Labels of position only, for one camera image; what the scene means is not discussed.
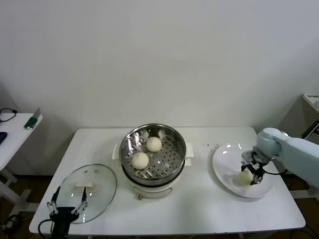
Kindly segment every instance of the stainless steel pot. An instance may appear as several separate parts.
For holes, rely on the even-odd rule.
[[[149,152],[146,141],[158,137],[162,141],[159,152]],[[144,152],[150,162],[145,169],[136,170],[131,160],[135,153]],[[183,137],[172,127],[163,124],[146,124],[133,129],[123,139],[120,146],[120,159],[126,176],[144,187],[160,187],[173,181],[185,164],[186,145]]]

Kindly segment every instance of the floor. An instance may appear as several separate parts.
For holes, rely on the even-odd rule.
[[[307,184],[297,176],[286,176],[284,177],[284,181],[287,187],[290,190],[300,190],[306,189]],[[25,188],[31,188],[32,193],[29,196],[30,202],[40,202],[43,194],[45,193],[46,188],[50,183],[50,178],[29,178],[29,177],[19,177],[19,180],[16,184],[11,184],[11,188],[18,194],[21,194]],[[304,218],[306,219],[307,225],[309,225],[312,229],[316,231],[319,235],[319,204],[315,199],[298,199],[296,200],[297,205],[299,206]],[[4,222],[5,219],[8,217],[11,209],[13,208],[13,204],[11,204],[8,200],[4,197],[0,198],[0,219],[1,222]],[[22,224],[22,227],[11,236],[14,237],[13,239],[24,239],[31,235],[28,230],[29,223],[31,221],[30,217],[33,216],[33,213],[21,213],[20,214],[23,219],[26,221]],[[281,231],[276,232],[269,239],[289,239],[291,231]],[[0,239],[3,236],[3,232],[0,230]],[[33,235],[30,237],[31,239],[40,239],[39,235]],[[177,236],[177,237],[165,237],[167,239],[187,239],[189,236]],[[202,236],[195,236],[192,239],[238,239],[238,235],[202,235]],[[305,233],[296,232],[294,233],[293,239],[311,239]]]

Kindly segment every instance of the white base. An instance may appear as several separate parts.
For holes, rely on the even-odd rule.
[[[131,180],[127,179],[130,186],[134,190],[134,192],[138,195],[138,199],[141,200],[142,198],[162,198],[167,196],[171,193],[173,184],[175,184],[180,179],[180,175],[175,178],[172,182],[157,188],[148,188],[142,187],[138,184],[133,183]]]
[[[24,189],[24,191],[21,194],[21,198],[27,200],[31,193],[31,189]],[[20,212],[34,212],[37,210],[39,204],[38,203],[27,203],[24,207],[21,207],[19,205],[15,205],[12,211],[10,212],[10,215],[18,215]]]

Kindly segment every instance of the cable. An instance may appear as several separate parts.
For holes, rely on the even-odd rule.
[[[52,220],[51,220],[51,219],[46,219],[46,220],[43,220],[42,222],[40,222],[39,225],[38,225],[39,235],[40,235],[43,239],[47,239],[47,238],[42,234],[40,227],[41,227],[41,225],[42,225],[43,223],[45,223],[45,222],[50,222],[50,221],[52,221]]]
[[[271,174],[271,175],[285,175],[288,172],[288,169],[285,169],[281,173],[270,173],[270,172],[267,172],[265,169],[263,169],[263,171],[264,171],[264,173],[268,173],[268,174]]]
[[[255,159],[254,152],[251,153],[251,156],[252,156],[252,158],[255,160],[255,162],[258,162],[258,161]],[[285,175],[285,174],[288,172],[288,169],[284,170],[284,171],[281,172],[281,173],[270,173],[270,172],[267,172],[267,171],[266,171],[265,169],[263,169],[263,168],[262,168],[262,170],[263,170],[264,173],[268,173],[268,174],[271,174],[271,175]]]
[[[310,236],[312,239],[316,239],[316,238],[315,238],[314,236],[312,236],[310,233],[308,233],[308,232],[306,232],[306,231],[304,231],[304,230],[300,230],[300,229],[293,230],[293,231],[290,233],[290,236],[289,236],[290,239],[293,239],[293,234],[294,234],[295,232],[303,232],[303,233],[306,233],[308,236]]]
[[[14,113],[14,116],[12,116],[11,118],[6,119],[6,120],[1,120],[1,119],[0,119],[0,122],[7,122],[7,121],[11,120],[12,118],[14,118],[14,117],[16,116],[16,114],[18,113],[18,111],[14,110],[14,109],[11,109],[11,108],[3,108],[3,109],[0,110],[0,114],[1,114],[2,111],[4,111],[4,110],[10,110],[10,111],[12,111],[12,113]]]
[[[318,234],[314,231],[314,229],[312,229],[309,225],[306,224],[306,227],[315,235],[315,237],[313,235],[311,235],[310,233],[306,232],[305,230],[301,230],[301,229],[296,229],[296,230],[293,230],[291,233],[290,233],[290,239],[293,239],[293,234],[295,232],[303,232],[303,233],[306,233],[308,236],[310,236],[312,239],[319,239],[319,236]]]
[[[310,231],[312,231],[313,234],[316,235],[317,239],[319,239],[319,236],[318,236],[318,234],[314,231],[314,229],[312,229],[312,228],[311,228],[309,225],[307,225],[307,224],[306,224],[306,227],[307,227]]]
[[[11,234],[17,232],[21,228],[23,222],[25,222],[25,221],[27,221],[29,219],[30,218],[27,218],[27,219],[23,220],[22,217],[19,216],[19,215],[11,215],[10,217],[8,217],[4,221],[4,223],[2,223],[2,221],[0,220],[0,224],[1,224],[0,229],[2,229],[3,234],[4,234],[3,238],[6,237],[7,239],[8,238],[16,239],[15,237],[11,236]],[[30,234],[29,236],[27,236],[26,238],[23,238],[23,239],[28,239],[28,238],[30,238],[33,235],[34,234]]]

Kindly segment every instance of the table leg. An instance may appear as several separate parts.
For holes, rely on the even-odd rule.
[[[6,184],[0,182],[0,192],[5,198],[14,204],[14,208],[12,209],[10,216],[19,214],[19,212],[35,212],[39,206],[38,203],[29,203],[26,201],[31,193],[31,189],[25,189],[21,196],[19,196],[7,187]]]
[[[6,168],[1,170],[0,174],[3,177],[5,177],[7,180],[10,180],[12,183],[16,183],[18,181],[18,179],[16,177],[14,177],[14,175],[9,170],[7,170]]]
[[[28,202],[20,197],[17,193],[7,187],[3,182],[0,182],[0,191],[13,204],[20,206],[21,208],[26,208]]]

